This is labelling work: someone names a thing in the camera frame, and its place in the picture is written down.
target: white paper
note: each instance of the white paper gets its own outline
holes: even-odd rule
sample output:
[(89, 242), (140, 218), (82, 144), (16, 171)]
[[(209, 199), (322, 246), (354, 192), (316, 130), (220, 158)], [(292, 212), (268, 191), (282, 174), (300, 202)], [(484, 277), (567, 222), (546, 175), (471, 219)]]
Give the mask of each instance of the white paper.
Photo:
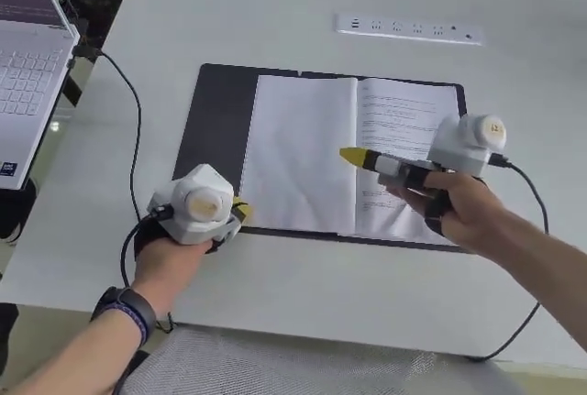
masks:
[(357, 172), (338, 150), (355, 146), (357, 86), (259, 78), (240, 186), (251, 225), (354, 233)]
[[(358, 146), (406, 159), (426, 159), (440, 122), (459, 115), (453, 87), (380, 79), (360, 83), (358, 105)], [(357, 184), (357, 233), (449, 244), (404, 201), (386, 192), (377, 183), (377, 174), (360, 171)]]

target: white controller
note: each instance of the white controller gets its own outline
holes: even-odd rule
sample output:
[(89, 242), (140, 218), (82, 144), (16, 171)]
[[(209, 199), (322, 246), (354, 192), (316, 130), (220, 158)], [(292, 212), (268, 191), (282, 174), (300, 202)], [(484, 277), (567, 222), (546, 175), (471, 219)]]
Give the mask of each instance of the white controller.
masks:
[(173, 217), (160, 224), (183, 245), (212, 239), (218, 247), (238, 233), (251, 213), (249, 205), (235, 197), (232, 185), (208, 164), (157, 190), (149, 211), (168, 204)]

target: electrical outlet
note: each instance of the electrical outlet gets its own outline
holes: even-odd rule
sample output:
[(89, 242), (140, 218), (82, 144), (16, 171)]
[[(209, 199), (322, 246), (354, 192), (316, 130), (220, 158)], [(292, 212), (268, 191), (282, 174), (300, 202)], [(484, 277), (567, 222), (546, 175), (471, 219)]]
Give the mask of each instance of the electrical outlet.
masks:
[(480, 27), (456, 23), (432, 24), (348, 13), (337, 14), (336, 31), (350, 35), (427, 40), (452, 44), (484, 45), (485, 43), (485, 37)]

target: hand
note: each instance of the hand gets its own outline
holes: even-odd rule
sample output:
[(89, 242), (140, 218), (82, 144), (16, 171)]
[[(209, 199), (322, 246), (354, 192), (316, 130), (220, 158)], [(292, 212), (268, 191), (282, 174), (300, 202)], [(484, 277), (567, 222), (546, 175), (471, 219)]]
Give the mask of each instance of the hand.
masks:
[[(499, 199), (485, 184), (461, 173), (431, 172), (424, 185), (449, 192), (454, 211), (442, 217), (444, 236), (460, 247), (489, 258), (492, 236), (502, 217), (509, 214)], [(388, 188), (388, 192), (424, 215), (429, 201), (426, 196), (407, 189)]]
[(150, 303), (158, 317), (163, 316), (189, 286), (211, 247), (211, 241), (197, 246), (181, 246), (167, 238), (151, 242), (138, 255), (131, 288)]

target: yellow tip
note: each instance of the yellow tip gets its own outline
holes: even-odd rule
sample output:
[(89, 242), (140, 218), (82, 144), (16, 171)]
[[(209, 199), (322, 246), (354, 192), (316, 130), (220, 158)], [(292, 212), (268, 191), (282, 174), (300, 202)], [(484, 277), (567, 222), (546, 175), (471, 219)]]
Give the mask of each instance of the yellow tip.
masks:
[(367, 149), (363, 148), (342, 148), (339, 151), (340, 157), (348, 161), (353, 166), (362, 168), (367, 156)]
[(235, 210), (239, 211), (238, 214), (238, 220), (242, 223), (245, 224), (245, 222), (247, 220), (249, 220), (252, 215), (253, 215), (253, 208), (247, 204), (244, 203), (239, 197), (235, 196), (233, 199), (233, 213)]

